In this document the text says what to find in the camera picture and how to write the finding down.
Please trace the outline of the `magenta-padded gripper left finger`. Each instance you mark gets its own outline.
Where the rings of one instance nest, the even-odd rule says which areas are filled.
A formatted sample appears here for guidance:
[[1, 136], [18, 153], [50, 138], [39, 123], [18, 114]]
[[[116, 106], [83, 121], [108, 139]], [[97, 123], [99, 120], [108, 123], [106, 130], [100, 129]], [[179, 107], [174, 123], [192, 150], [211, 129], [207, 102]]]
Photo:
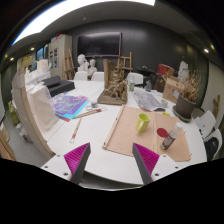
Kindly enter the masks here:
[[42, 169], [72, 183], [79, 184], [91, 153], [89, 143], [85, 143], [65, 155], [55, 155]]

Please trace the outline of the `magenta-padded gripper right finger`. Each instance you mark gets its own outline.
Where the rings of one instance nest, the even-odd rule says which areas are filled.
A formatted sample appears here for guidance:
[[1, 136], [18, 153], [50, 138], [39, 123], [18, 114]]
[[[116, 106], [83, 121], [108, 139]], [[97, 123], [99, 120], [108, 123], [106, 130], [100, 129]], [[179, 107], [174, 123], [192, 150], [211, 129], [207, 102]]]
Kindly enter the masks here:
[[159, 180], [180, 169], [179, 165], [167, 154], [158, 155], [137, 143], [133, 144], [132, 153], [144, 185]]

